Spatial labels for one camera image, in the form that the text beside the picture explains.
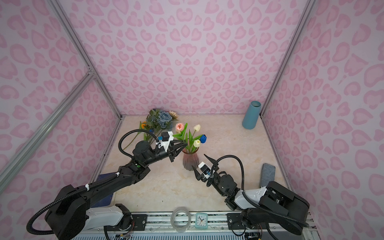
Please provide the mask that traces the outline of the red glass vase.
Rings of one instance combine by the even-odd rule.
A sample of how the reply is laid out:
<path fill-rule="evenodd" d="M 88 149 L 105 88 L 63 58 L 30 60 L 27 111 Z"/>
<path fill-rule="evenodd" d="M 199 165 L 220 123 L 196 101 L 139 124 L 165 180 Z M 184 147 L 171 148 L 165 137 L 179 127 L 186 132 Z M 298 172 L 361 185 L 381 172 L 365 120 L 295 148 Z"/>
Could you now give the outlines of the red glass vase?
<path fill-rule="evenodd" d="M 193 171 L 196 169 L 200 163 L 199 156 L 197 151 L 190 153 L 187 149 L 183 149 L 183 166 L 188 171 Z"/>

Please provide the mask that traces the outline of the pink tulip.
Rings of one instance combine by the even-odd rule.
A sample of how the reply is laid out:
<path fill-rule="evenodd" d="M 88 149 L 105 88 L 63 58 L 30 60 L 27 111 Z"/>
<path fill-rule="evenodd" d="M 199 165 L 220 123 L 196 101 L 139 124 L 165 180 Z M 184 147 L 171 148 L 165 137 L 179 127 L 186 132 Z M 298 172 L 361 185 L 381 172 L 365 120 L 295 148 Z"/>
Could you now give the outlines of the pink tulip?
<path fill-rule="evenodd" d="M 186 141 L 188 136 L 188 123 L 177 123 L 176 124 L 176 134 L 173 134 L 173 137 L 180 141 Z"/>

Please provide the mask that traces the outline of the blue tulip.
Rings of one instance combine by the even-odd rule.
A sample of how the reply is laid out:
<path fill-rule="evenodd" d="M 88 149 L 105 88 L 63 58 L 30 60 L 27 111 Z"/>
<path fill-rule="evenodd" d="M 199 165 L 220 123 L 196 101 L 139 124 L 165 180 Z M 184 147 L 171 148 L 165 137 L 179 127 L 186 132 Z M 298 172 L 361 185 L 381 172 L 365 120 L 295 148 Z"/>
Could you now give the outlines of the blue tulip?
<path fill-rule="evenodd" d="M 206 135 L 201 135 L 199 139 L 201 141 L 201 144 L 204 144 L 207 141 L 207 136 Z"/>

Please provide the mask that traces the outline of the white tulip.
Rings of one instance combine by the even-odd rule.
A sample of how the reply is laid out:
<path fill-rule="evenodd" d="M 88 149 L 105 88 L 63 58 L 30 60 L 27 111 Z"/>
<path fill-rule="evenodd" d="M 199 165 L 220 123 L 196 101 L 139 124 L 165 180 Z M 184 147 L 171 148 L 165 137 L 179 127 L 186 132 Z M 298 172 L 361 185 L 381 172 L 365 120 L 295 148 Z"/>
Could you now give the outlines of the white tulip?
<path fill-rule="evenodd" d="M 196 140 L 196 139 L 199 139 L 201 135 L 198 135 L 199 131 L 201 130 L 201 125 L 195 125 L 193 127 L 193 130 L 189 130 L 189 133 L 188 133 L 188 144 L 189 144 L 189 152 L 191 153 L 191 146 L 193 145 L 193 142 Z"/>

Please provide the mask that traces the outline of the teal cylindrical vase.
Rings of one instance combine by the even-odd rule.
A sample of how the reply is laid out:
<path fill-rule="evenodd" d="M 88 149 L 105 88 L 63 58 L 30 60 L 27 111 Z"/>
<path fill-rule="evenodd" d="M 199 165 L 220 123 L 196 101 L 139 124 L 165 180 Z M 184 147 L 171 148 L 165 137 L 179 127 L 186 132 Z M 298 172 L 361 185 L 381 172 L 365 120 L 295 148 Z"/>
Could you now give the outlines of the teal cylindrical vase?
<path fill-rule="evenodd" d="M 252 130 L 256 127 L 260 116 L 262 104 L 258 101 L 252 101 L 242 121 L 242 126 L 247 130 Z"/>

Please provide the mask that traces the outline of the orange flower stem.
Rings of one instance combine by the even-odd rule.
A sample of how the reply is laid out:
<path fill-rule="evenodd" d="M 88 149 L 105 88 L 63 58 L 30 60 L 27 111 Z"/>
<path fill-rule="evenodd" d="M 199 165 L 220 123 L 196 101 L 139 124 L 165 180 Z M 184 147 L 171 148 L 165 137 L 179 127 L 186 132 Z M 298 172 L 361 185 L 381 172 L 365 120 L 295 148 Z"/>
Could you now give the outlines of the orange flower stem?
<path fill-rule="evenodd" d="M 150 128 L 147 122 L 140 122 L 139 129 L 148 131 Z M 127 150 L 132 144 L 135 144 L 139 141 L 147 141 L 149 138 L 150 135 L 144 132 L 133 133 L 125 139 L 125 143 L 123 144 L 123 150 Z"/>

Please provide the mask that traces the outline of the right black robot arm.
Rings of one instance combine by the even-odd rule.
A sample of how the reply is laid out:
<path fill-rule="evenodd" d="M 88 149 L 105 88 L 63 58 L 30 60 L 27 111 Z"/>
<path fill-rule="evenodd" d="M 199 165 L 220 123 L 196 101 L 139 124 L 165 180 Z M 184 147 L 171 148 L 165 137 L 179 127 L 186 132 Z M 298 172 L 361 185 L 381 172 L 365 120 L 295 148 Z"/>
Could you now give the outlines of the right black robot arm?
<path fill-rule="evenodd" d="M 207 158 L 212 166 L 200 163 L 193 168 L 198 181 L 213 187 L 224 199 L 232 211 L 240 211 L 240 223 L 245 230 L 261 227 L 268 232 L 271 224 L 278 224 L 294 235 L 301 235 L 307 223 L 310 204 L 281 184 L 270 181 L 256 190 L 245 190 L 245 168 L 242 161 L 234 155 L 225 155 L 215 160 Z M 225 171 L 220 171 L 219 163 L 225 159 L 234 159 L 240 165 L 241 183 Z"/>

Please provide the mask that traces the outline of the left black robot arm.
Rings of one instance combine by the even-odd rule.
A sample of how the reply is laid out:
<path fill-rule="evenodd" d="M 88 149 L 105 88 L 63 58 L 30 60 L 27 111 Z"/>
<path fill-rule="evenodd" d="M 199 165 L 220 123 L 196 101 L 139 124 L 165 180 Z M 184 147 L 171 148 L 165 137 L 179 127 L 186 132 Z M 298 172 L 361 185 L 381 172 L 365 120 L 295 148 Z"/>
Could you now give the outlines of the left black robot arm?
<path fill-rule="evenodd" d="M 62 188 L 56 199 L 34 214 L 26 225 L 26 230 L 32 235 L 55 235 L 59 240 L 70 240 L 85 230 L 91 221 L 89 209 L 103 198 L 120 189 L 134 185 L 143 180 L 150 172 L 149 166 L 163 159 L 174 159 L 187 146 L 187 142 L 174 137 L 172 132 L 162 133 L 156 137 L 152 147 L 147 141 L 136 144 L 132 154 L 125 152 L 122 143 L 129 135 L 139 133 L 132 130 L 119 140 L 119 151 L 131 158 L 126 165 L 120 166 L 116 173 L 108 178 L 89 183 L 77 188 L 67 185 Z"/>

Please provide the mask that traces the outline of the blue rose bouquet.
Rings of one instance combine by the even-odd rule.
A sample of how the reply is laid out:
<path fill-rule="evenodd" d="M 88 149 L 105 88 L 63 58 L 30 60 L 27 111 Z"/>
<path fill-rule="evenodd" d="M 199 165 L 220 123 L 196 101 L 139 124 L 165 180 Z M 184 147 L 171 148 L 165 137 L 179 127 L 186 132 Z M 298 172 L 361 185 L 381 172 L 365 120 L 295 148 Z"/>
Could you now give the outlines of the blue rose bouquet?
<path fill-rule="evenodd" d="M 149 132 L 158 137 L 161 132 L 169 131 L 179 116 L 174 111 L 164 111 L 162 109 L 152 109 L 144 122 L 148 123 Z"/>

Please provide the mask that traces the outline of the small teal alarm clock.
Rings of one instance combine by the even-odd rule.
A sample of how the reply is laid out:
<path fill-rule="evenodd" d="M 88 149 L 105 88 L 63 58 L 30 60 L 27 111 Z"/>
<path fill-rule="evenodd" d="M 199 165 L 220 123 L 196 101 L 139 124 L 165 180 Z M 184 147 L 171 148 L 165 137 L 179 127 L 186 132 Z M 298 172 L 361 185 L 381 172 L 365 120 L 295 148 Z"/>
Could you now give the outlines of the small teal alarm clock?
<path fill-rule="evenodd" d="M 203 230 L 208 228 L 208 214 L 196 213 L 195 228 Z"/>

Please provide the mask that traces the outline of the grey sponge block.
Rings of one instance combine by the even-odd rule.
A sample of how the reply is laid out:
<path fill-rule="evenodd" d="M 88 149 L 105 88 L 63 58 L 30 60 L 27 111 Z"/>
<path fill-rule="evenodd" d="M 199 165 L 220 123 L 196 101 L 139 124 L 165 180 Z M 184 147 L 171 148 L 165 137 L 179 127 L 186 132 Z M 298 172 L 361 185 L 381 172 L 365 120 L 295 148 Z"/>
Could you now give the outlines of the grey sponge block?
<path fill-rule="evenodd" d="M 268 163 L 264 163 L 261 171 L 260 187 L 266 187 L 269 182 L 275 180 L 276 167 Z"/>

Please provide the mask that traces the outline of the clear tape roll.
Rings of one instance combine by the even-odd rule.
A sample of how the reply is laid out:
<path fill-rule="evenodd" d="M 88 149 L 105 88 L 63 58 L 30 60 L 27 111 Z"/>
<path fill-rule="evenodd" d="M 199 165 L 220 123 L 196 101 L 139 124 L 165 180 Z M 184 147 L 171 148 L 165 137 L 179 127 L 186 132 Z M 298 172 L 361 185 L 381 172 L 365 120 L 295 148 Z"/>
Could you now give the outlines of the clear tape roll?
<path fill-rule="evenodd" d="M 191 213 L 185 207 L 176 208 L 171 214 L 171 226 L 178 233 L 186 232 L 189 229 L 191 222 Z"/>

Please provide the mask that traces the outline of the blue book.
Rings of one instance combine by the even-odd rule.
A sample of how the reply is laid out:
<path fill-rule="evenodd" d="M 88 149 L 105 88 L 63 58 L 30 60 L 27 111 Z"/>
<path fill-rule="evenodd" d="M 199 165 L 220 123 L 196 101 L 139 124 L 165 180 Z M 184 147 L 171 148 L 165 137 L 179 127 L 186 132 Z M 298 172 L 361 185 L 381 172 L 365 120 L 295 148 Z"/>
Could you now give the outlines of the blue book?
<path fill-rule="evenodd" d="M 101 181 L 104 179 L 108 179 L 108 178 L 111 178 L 114 174 L 115 174 L 114 172 L 106 173 L 106 174 L 100 174 L 96 180 Z M 94 202 L 91 205 L 91 208 L 110 207 L 112 204 L 113 196 L 114 196 L 114 193 L 104 195 L 103 198 L 99 198 L 99 200 L 97 202 Z"/>

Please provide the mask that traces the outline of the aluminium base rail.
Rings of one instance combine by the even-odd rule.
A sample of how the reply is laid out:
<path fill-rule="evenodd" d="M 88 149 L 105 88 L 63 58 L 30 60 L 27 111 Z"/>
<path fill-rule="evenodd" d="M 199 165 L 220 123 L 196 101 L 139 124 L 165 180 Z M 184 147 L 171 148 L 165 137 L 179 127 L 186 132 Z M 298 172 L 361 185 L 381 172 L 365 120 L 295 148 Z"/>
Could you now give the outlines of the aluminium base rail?
<path fill-rule="evenodd" d="M 309 227 L 294 235 L 278 224 L 264 223 L 253 229 L 241 224 L 240 212 L 137 212 L 134 228 L 97 227 L 78 234 L 76 240 L 318 240 L 320 238 L 311 215 Z"/>

